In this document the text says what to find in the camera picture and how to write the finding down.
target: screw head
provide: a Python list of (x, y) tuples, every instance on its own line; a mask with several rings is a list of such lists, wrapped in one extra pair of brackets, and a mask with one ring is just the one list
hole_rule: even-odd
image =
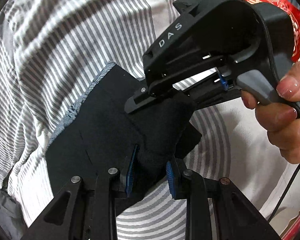
[(186, 175), (186, 176), (191, 176), (192, 175), (192, 171), (187, 169), (185, 171), (183, 171), (183, 174)]
[(226, 177), (223, 177), (220, 179), (221, 184), (223, 185), (229, 185), (230, 184), (230, 180)]
[(109, 174), (116, 174), (118, 172), (118, 169), (117, 168), (110, 168), (109, 170), (108, 170), (108, 173)]
[(72, 183), (78, 183), (79, 181), (80, 181), (80, 177), (79, 176), (73, 176), (72, 178), (71, 178), (71, 182)]

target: human hand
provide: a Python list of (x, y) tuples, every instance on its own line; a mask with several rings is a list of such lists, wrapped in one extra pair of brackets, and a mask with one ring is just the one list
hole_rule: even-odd
[[(300, 101), (300, 61), (292, 66), (276, 89), (282, 98)], [(241, 97), (247, 108), (256, 109), (257, 121), (267, 130), (270, 143), (279, 147), (282, 157), (292, 164), (300, 163), (300, 119), (296, 119), (297, 111), (280, 103), (262, 106), (246, 91), (242, 91)]]

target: gray and white striped cloth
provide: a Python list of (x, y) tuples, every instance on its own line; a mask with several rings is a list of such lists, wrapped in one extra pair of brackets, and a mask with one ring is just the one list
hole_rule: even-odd
[[(27, 225), (53, 195), (44, 153), (67, 109), (109, 61), (143, 77), (142, 54), (177, 17), (175, 0), (9, 0), (0, 13), (0, 188), (22, 205)], [(188, 79), (176, 84), (184, 89)], [(186, 165), (229, 175), (230, 144), (216, 107), (194, 113), (203, 134)], [(167, 183), (117, 218), (119, 239), (184, 238), (185, 201)]]

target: black cord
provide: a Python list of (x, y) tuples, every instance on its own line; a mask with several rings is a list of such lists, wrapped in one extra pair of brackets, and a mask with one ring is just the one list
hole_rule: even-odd
[(284, 197), (286, 196), (292, 182), (294, 181), (294, 179), (296, 178), (296, 175), (298, 174), (298, 172), (300, 171), (300, 165), (297, 166), (296, 170), (294, 171), (294, 173), (292, 174), (291, 176), (291, 179), (289, 180), (283, 194), (281, 195), (280, 199), (279, 199), (279, 202), (277, 203), (277, 205), (275, 206), (274, 210), (272, 211), (270, 217), (268, 218), (268, 222), (270, 222), (274, 215), (276, 214), (276, 212), (278, 211), (278, 208), (280, 207), (281, 203), (282, 203), (282, 200), (284, 199)]

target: white lettering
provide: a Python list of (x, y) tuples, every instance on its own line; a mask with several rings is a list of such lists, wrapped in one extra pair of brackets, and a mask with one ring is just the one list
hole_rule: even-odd
[(159, 41), (160, 48), (162, 48), (163, 45), (164, 45), (164, 40)]
[(182, 25), (180, 23), (177, 23), (177, 25), (175, 26), (175, 28), (177, 29), (177, 31), (180, 30), (181, 27), (182, 27)]
[(174, 35), (173, 33), (168, 33), (168, 40), (170, 39), (170, 37)]

